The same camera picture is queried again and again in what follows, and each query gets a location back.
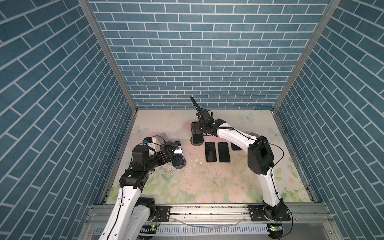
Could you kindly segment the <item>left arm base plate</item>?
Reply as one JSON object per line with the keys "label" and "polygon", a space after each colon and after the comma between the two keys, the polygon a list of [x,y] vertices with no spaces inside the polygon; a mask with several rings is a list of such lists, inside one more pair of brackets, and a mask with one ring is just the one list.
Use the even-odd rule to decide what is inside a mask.
{"label": "left arm base plate", "polygon": [[171,215],[171,206],[156,206],[156,208],[150,208],[150,217],[147,222],[169,222]]}

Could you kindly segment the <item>shiny phone stand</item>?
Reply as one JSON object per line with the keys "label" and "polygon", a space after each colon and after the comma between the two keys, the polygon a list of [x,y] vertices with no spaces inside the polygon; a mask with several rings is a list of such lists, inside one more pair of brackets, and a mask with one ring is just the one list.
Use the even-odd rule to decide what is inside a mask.
{"label": "shiny phone stand", "polygon": [[231,143],[231,149],[233,151],[242,151],[242,148],[238,147],[237,145]]}
{"label": "shiny phone stand", "polygon": [[219,153],[219,161],[221,163],[230,163],[230,150],[228,143],[220,142],[218,143],[218,153]]}
{"label": "shiny phone stand", "polygon": [[183,151],[181,147],[180,141],[174,141],[170,143],[170,146],[173,148],[173,157],[172,157],[172,165],[176,169],[182,169],[186,166],[186,160],[183,156]]}

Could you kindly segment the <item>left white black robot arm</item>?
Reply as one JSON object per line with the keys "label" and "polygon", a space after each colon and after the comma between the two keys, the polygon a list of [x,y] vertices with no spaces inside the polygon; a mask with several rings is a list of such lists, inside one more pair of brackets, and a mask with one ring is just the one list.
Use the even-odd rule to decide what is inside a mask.
{"label": "left white black robot arm", "polygon": [[180,141],[153,143],[146,138],[132,150],[130,167],[120,177],[118,199],[100,235],[101,240],[136,240],[155,234],[162,222],[153,198],[142,197],[150,172],[169,162],[184,161]]}

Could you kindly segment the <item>black phone back stand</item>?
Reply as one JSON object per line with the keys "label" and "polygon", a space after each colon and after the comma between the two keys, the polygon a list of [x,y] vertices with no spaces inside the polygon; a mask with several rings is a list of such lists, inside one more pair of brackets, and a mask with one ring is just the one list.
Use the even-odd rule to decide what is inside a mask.
{"label": "black phone back stand", "polygon": [[201,145],[204,143],[203,134],[196,134],[192,136],[192,144],[193,145]]}

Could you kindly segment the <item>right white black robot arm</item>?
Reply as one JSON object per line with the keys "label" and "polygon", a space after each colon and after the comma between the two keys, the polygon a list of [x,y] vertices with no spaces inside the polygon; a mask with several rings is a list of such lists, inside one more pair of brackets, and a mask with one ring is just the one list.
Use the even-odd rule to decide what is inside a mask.
{"label": "right white black robot arm", "polygon": [[215,136],[231,142],[247,153],[249,169],[258,175],[263,191],[264,212],[267,219],[275,221],[283,217],[288,207],[279,194],[275,184],[274,154],[268,139],[264,136],[254,137],[231,127],[227,123],[219,126],[218,120],[205,127],[201,122],[191,123],[193,139],[202,140],[205,135]]}

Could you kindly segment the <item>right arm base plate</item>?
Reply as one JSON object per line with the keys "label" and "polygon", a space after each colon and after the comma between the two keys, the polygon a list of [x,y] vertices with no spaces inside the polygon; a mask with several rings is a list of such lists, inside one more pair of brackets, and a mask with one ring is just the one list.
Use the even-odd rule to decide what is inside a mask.
{"label": "right arm base plate", "polygon": [[290,221],[291,214],[285,204],[279,203],[277,206],[271,207],[263,203],[262,205],[248,205],[246,209],[250,213],[252,222],[263,221]]}

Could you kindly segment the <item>black phone stand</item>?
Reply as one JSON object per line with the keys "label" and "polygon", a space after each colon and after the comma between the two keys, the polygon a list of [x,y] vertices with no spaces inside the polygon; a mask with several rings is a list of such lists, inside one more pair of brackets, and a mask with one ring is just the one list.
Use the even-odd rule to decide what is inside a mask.
{"label": "black phone stand", "polygon": [[205,157],[206,162],[211,163],[217,161],[215,142],[205,142]]}
{"label": "black phone stand", "polygon": [[193,145],[201,145],[204,143],[203,134],[196,134],[192,136],[192,144]]}

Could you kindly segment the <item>grey phone stand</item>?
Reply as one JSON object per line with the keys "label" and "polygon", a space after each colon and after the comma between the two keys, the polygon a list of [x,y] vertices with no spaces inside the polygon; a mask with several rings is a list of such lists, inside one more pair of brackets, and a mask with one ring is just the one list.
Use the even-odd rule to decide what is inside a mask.
{"label": "grey phone stand", "polygon": [[159,152],[161,153],[170,153],[171,149],[169,146],[169,138],[165,133],[162,133],[156,137],[157,143],[160,144],[159,146]]}

